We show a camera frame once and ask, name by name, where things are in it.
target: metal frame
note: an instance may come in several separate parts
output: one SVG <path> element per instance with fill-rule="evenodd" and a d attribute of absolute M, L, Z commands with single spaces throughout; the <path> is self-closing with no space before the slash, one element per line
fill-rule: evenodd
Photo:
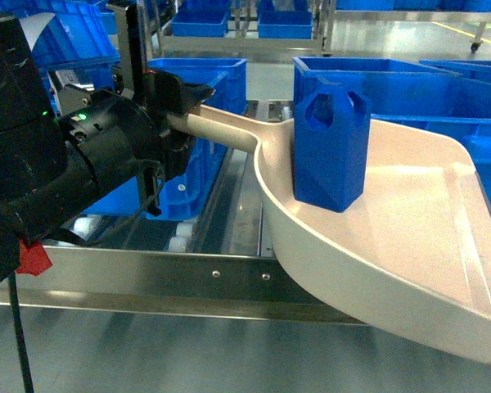
<path fill-rule="evenodd" d="M 360 324 L 309 295 L 272 258 L 46 249 L 54 266 L 18 277 L 21 305 Z M 3 284 L 0 305 L 9 305 Z"/>
<path fill-rule="evenodd" d="M 487 23 L 491 23 L 491 12 L 451 11 L 341 11 L 336 10 L 337 0 L 314 0 L 312 12 L 317 23 L 312 39 L 246 38 L 252 21 L 252 1 L 245 0 L 242 7 L 233 9 L 235 16 L 235 38 L 174 37 L 167 24 L 159 32 L 160 51 L 189 52 L 293 52 L 307 51 L 320 56 L 331 54 L 334 24 L 338 20 L 403 21 L 403 22 L 479 22 L 475 39 L 476 48 L 482 43 L 482 34 Z M 241 26 L 241 17 L 245 21 Z"/>

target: red tag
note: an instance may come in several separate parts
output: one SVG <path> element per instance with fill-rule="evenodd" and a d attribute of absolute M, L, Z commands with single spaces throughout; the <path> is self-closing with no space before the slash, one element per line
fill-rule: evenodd
<path fill-rule="evenodd" d="M 36 242 L 28 248 L 24 241 L 20 240 L 20 267 L 16 270 L 17 273 L 38 276 L 50 267 L 52 263 L 42 243 Z"/>

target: white roller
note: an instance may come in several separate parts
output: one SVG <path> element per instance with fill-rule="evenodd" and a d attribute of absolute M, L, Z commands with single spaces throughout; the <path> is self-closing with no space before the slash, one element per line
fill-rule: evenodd
<path fill-rule="evenodd" d="M 189 242 L 195 232 L 194 223 L 179 223 L 177 225 L 177 236 L 185 237 Z"/>
<path fill-rule="evenodd" d="M 74 222 L 73 232 L 80 237 L 89 236 L 101 222 L 101 216 L 80 217 Z"/>
<path fill-rule="evenodd" d="M 185 237 L 175 236 L 169 240 L 170 252 L 186 252 L 187 251 L 187 239 Z"/>

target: caster wheel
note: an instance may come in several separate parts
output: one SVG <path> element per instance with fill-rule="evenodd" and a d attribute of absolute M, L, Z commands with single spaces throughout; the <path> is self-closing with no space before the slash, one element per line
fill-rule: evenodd
<path fill-rule="evenodd" d="M 473 43 L 471 44 L 471 53 L 475 54 L 476 51 L 478 51 L 478 48 L 480 47 L 481 43 Z"/>

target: metal rail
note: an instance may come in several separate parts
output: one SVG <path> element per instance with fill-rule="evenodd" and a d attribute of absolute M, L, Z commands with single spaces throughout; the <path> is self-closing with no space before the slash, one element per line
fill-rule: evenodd
<path fill-rule="evenodd" d="M 272 258 L 48 246 L 54 266 L 20 275 L 26 306 L 359 324 L 296 284 Z M 0 305 L 8 305 L 0 286 Z"/>

